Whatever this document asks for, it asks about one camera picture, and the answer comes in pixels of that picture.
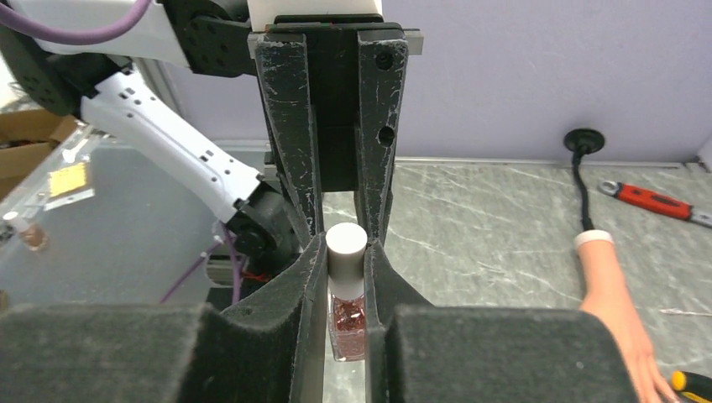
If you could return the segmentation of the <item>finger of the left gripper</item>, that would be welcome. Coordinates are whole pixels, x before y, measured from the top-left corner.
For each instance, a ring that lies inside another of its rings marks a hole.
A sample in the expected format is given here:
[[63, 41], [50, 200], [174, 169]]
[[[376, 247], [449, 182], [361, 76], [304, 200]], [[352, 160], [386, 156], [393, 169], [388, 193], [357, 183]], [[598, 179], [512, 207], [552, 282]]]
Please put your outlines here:
[[359, 117], [356, 133], [359, 225], [385, 241], [392, 204], [397, 130], [409, 49], [401, 29], [358, 32]]
[[304, 34], [257, 34], [254, 47], [270, 141], [302, 246], [323, 230], [318, 142]]

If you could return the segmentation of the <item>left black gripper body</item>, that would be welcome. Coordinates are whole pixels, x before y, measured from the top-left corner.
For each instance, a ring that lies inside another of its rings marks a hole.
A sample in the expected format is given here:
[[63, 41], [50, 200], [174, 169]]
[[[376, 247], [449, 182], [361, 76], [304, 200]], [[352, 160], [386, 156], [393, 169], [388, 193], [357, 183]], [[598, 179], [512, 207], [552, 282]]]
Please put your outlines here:
[[294, 20], [270, 25], [249, 37], [254, 58], [257, 34], [304, 34], [307, 43], [311, 109], [318, 142], [322, 192], [356, 191], [356, 133], [359, 117], [358, 42], [360, 31], [401, 29], [409, 55], [419, 53], [422, 35], [374, 16], [337, 16], [333, 20]]

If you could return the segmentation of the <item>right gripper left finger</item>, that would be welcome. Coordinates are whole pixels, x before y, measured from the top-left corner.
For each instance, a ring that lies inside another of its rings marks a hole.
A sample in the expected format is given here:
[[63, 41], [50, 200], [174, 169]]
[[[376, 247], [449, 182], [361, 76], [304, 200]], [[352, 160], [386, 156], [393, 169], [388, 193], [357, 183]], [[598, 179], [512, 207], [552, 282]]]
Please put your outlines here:
[[4, 402], [319, 402], [323, 235], [251, 296], [209, 305], [28, 306], [1, 318]]

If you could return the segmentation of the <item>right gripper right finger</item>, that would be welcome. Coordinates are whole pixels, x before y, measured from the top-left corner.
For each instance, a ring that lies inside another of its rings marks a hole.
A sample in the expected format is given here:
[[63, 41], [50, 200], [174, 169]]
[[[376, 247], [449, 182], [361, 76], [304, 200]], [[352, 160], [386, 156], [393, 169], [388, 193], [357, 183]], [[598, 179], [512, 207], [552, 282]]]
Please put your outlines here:
[[634, 402], [619, 349], [577, 310], [434, 306], [372, 242], [364, 255], [369, 402]]

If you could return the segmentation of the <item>red glitter nail polish bottle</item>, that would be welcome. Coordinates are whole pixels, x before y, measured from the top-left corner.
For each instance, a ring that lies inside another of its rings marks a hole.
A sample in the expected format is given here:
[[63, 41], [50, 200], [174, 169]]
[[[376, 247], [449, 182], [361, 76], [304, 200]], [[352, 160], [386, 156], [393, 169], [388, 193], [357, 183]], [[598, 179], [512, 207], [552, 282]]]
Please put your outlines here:
[[368, 236], [352, 222], [341, 222], [326, 233], [328, 331], [338, 362], [365, 356], [364, 253]]

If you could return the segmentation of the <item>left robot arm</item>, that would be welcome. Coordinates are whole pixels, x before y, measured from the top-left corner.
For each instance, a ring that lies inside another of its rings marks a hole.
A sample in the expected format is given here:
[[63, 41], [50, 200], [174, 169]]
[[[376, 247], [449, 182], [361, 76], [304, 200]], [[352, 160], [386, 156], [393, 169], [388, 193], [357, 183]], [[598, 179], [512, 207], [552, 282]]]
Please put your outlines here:
[[[382, 238], [406, 66], [423, 35], [379, 1], [4, 1], [1, 52], [40, 106], [118, 136], [197, 195], [269, 267], [324, 229], [322, 196], [357, 194]], [[133, 69], [255, 76], [271, 186], [166, 106]]]

